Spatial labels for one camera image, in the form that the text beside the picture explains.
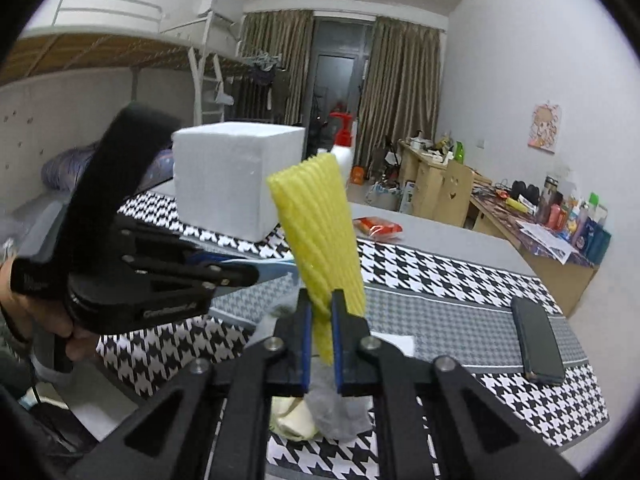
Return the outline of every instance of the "hand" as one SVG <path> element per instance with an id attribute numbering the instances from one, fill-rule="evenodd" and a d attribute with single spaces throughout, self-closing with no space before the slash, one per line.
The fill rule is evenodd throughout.
<path id="1" fill-rule="evenodd" d="M 7 260 L 0 267 L 0 304 L 11 318 L 14 328 L 20 337 L 31 340 L 33 321 L 36 321 L 47 332 L 69 338 L 66 343 L 66 355 L 72 361 L 79 361 L 95 353 L 98 336 L 74 326 L 71 318 L 59 301 L 46 301 L 16 294 L 11 290 L 11 268 L 14 259 Z"/>

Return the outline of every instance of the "poster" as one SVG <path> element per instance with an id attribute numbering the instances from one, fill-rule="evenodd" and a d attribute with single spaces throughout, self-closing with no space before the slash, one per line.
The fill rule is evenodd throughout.
<path id="1" fill-rule="evenodd" d="M 560 105 L 549 103 L 537 105 L 533 110 L 533 121 L 529 131 L 529 146 L 555 153 L 560 117 Z"/>

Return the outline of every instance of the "chair backrest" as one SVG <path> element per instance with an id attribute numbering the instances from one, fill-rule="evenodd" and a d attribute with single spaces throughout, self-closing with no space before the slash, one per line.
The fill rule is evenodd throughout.
<path id="1" fill-rule="evenodd" d="M 433 219 L 443 224 L 462 227 L 469 209 L 469 197 L 474 187 L 471 168 L 450 160 L 440 188 Z"/>

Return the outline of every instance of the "black and white tablecloth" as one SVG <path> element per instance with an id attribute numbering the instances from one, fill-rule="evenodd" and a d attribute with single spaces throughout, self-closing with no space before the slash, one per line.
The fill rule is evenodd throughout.
<path id="1" fill-rule="evenodd" d="M 120 211 L 224 251 L 290 256 L 280 228 L 265 241 L 250 243 L 186 226 L 169 196 L 146 192 Z M 368 240 L 358 240 L 358 252 L 372 330 L 413 335 L 418 358 L 452 355 L 550 446 L 574 444 L 608 421 L 587 356 L 538 278 Z M 294 286 L 290 278 L 281 278 L 217 298 L 212 316 L 104 336 L 98 352 L 109 370 L 148 397 L 195 357 L 219 362 L 238 356 L 264 309 Z M 509 308 L 514 296 L 545 306 L 566 367 L 561 386 L 535 386 L 522 376 Z M 299 478 L 300 473 L 339 479 L 378 476 L 374 431 L 354 442 L 292 442 L 272 434 L 266 459 L 267 472 L 282 478 Z"/>

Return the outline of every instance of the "bed railing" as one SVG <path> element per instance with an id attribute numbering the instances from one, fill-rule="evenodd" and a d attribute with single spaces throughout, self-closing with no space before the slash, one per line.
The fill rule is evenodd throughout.
<path id="1" fill-rule="evenodd" d="M 143 0 L 45 0 L 27 28 L 105 25 L 160 32 L 162 7 Z"/>

